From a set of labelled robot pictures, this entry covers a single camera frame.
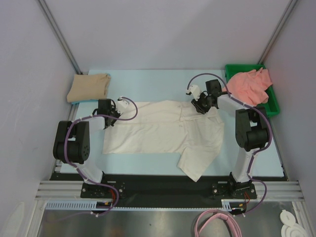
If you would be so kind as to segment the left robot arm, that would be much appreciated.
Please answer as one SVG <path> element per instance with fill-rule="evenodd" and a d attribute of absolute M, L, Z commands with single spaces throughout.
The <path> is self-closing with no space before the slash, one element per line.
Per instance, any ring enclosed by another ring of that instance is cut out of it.
<path fill-rule="evenodd" d="M 70 167 L 80 171 L 84 181 L 92 185 L 92 192 L 102 198 L 108 194 L 109 185 L 102 181 L 103 171 L 99 169 L 90 154 L 90 137 L 93 133 L 114 126 L 128 107 L 129 102 L 124 99 L 114 101 L 101 99 L 98 107 L 92 115 L 106 115 L 106 117 L 88 118 L 84 121 L 73 123 L 70 120 L 62 120 L 58 123 L 53 156 L 64 164 L 71 163 Z"/>

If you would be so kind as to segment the cream white t shirt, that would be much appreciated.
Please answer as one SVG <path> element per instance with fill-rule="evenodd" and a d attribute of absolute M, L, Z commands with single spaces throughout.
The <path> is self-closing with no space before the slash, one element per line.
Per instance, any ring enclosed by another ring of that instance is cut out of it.
<path fill-rule="evenodd" d="M 199 114 L 189 102 L 138 102 L 121 117 L 105 130 L 104 154 L 179 153 L 178 168 L 197 182 L 221 151 L 224 122 L 216 108 Z"/>

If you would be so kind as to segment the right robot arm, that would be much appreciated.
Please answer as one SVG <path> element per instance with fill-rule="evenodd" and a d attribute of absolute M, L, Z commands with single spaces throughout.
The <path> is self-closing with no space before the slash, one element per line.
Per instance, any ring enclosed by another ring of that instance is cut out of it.
<path fill-rule="evenodd" d="M 206 92 L 197 85 L 189 85 L 187 94 L 192 95 L 191 103 L 197 112 L 206 114 L 211 108 L 223 110 L 235 118 L 235 138 L 239 145 L 236 165 L 230 176 L 228 193 L 239 198 L 245 193 L 246 183 L 252 180 L 252 165 L 259 152 L 271 144 L 272 129 L 263 107 L 252 107 L 223 91 L 217 79 L 207 81 Z"/>

